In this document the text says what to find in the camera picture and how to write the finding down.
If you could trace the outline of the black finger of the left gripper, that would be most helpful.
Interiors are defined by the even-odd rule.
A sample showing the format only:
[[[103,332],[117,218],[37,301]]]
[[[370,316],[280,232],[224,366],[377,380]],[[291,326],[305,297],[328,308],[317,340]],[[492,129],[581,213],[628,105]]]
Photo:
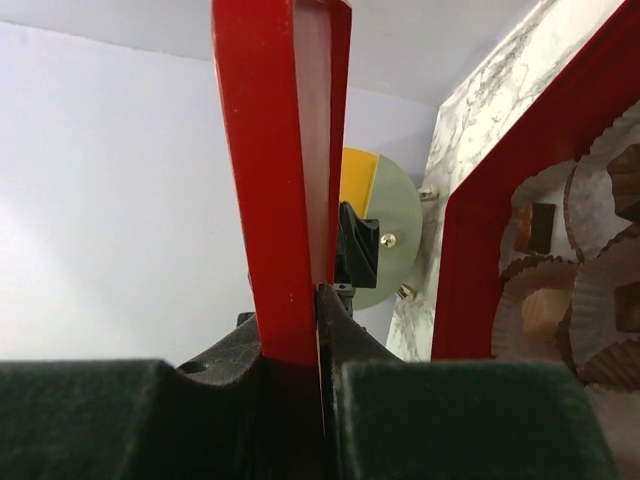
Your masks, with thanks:
[[[374,289],[379,264],[379,221],[360,218],[350,203],[339,205],[335,284]]]

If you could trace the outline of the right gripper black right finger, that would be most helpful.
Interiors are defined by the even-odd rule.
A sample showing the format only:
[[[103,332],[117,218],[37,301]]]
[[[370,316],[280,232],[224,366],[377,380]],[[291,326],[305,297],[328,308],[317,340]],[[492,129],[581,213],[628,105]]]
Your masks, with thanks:
[[[331,479],[616,479],[578,382],[550,362],[405,362],[316,293]]]

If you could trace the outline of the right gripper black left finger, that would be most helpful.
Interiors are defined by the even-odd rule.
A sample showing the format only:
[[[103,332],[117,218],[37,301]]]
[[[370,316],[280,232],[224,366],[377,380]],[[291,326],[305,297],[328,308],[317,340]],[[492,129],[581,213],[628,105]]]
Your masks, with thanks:
[[[246,318],[180,366],[160,359],[7,361],[5,479],[321,479],[319,429],[276,402]]]

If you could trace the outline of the dark chocolate piece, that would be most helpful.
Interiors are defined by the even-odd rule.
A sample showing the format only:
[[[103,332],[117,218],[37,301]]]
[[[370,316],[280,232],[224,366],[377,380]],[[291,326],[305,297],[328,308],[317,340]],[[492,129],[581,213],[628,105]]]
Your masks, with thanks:
[[[621,332],[640,331],[640,282],[635,281],[614,289],[616,329]]]
[[[515,250],[527,254],[549,254],[556,206],[528,203],[515,210]]]
[[[639,222],[640,216],[639,163],[640,146],[632,144],[607,165],[612,183],[615,214],[634,223]]]

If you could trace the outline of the red chocolate box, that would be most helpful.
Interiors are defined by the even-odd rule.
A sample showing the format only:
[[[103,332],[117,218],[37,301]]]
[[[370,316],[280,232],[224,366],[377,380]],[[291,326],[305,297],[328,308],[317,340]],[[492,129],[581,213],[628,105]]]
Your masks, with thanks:
[[[500,242],[527,178],[587,152],[639,97],[639,5],[544,1],[446,101],[429,161],[449,166],[433,360],[485,360]]]

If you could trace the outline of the red box lid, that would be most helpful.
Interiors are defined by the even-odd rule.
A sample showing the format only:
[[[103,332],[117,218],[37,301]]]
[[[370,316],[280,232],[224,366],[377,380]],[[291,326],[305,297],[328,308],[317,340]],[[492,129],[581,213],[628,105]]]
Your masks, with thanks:
[[[351,26],[345,1],[212,5],[261,346],[296,427],[322,424],[315,294],[335,268]]]

